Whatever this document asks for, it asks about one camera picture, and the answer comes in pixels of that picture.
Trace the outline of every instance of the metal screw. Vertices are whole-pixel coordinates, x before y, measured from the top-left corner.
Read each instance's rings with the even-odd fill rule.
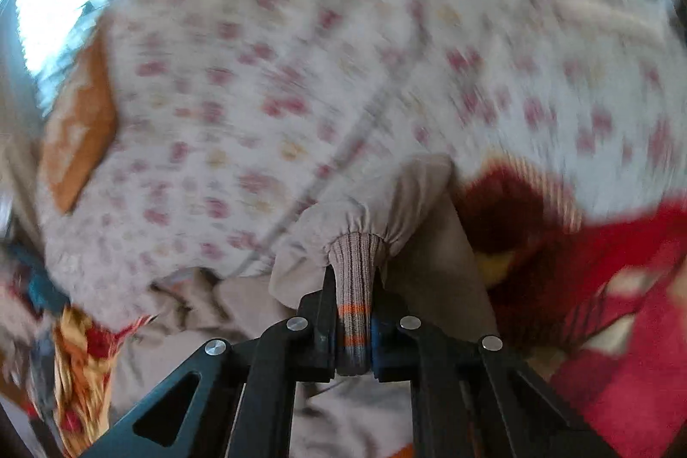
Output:
[[[294,332],[298,332],[299,330],[303,330],[308,326],[308,319],[303,318],[302,316],[294,316],[293,318],[290,318],[289,320],[286,321],[286,328],[289,330],[293,330]]]
[[[404,316],[400,322],[401,328],[405,328],[406,330],[418,330],[422,323],[423,322],[417,316],[412,315]]]
[[[221,355],[227,350],[227,343],[224,340],[210,340],[205,344],[207,355]]]
[[[485,336],[482,338],[482,347],[489,352],[498,352],[504,347],[504,343],[498,336]]]

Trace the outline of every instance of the orange stripe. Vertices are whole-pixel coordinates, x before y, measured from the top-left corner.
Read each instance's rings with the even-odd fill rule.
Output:
[[[402,448],[391,458],[413,458],[413,445],[409,444],[408,446]]]
[[[364,303],[344,303],[339,306],[339,314],[368,314],[369,312],[370,308]]]
[[[346,336],[344,336],[343,342],[344,342],[343,345],[346,345],[346,346],[352,346],[352,345],[363,345],[364,346],[365,345],[365,336],[363,336],[362,334],[355,334],[355,335],[347,334]]]

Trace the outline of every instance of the red fabric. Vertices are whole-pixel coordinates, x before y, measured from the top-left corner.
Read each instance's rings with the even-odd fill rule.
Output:
[[[551,379],[624,458],[659,458],[687,419],[687,309],[667,296],[673,278],[642,298],[626,354],[576,352]]]
[[[521,251],[506,281],[490,292],[499,328],[560,321],[621,268],[674,262],[686,252],[687,212],[677,202],[631,221],[544,235]]]
[[[119,351],[119,348],[129,334],[133,334],[140,327],[148,324],[151,319],[152,316],[145,314],[119,332],[112,332],[93,322],[93,324],[86,329],[88,355],[97,359],[108,359],[112,357],[112,355]]]
[[[83,431],[83,425],[81,425],[79,416],[73,410],[64,412],[64,419],[60,424],[60,428],[70,433],[81,433]]]
[[[515,340],[523,326],[548,332],[563,323],[568,339],[584,340],[634,314],[626,354],[573,352],[552,384],[621,457],[660,458],[687,419],[687,309],[666,295],[675,276],[667,271],[687,255],[687,205],[665,202],[568,233],[531,184],[504,166],[454,201],[475,250],[516,251],[506,281],[490,292],[501,334]],[[600,305],[600,288],[630,266],[663,279],[645,296],[604,296]]]
[[[32,404],[30,401],[24,402],[24,405],[22,406],[23,411],[26,413],[26,416],[30,419],[39,419],[40,414],[38,410],[36,409],[35,405]]]

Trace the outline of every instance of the knit cuff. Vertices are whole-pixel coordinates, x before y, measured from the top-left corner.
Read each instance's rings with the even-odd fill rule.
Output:
[[[329,262],[337,282],[339,313],[337,371],[341,375],[370,370],[372,283],[385,252],[383,241],[369,233],[348,233],[331,245]]]

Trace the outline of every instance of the patterned fabric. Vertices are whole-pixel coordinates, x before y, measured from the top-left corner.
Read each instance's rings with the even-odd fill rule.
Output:
[[[118,333],[66,307],[53,330],[55,425],[67,458],[76,458],[109,428],[111,372],[125,338],[150,321],[143,316]]]
[[[323,191],[380,160],[494,151],[559,174],[590,218],[687,183],[687,58],[567,26],[551,0],[121,0],[116,142],[71,216],[43,186],[53,277],[118,329],[178,268],[271,269]]]
[[[490,292],[510,345],[565,350],[552,386],[623,458],[662,456],[687,417],[686,210],[551,235]]]

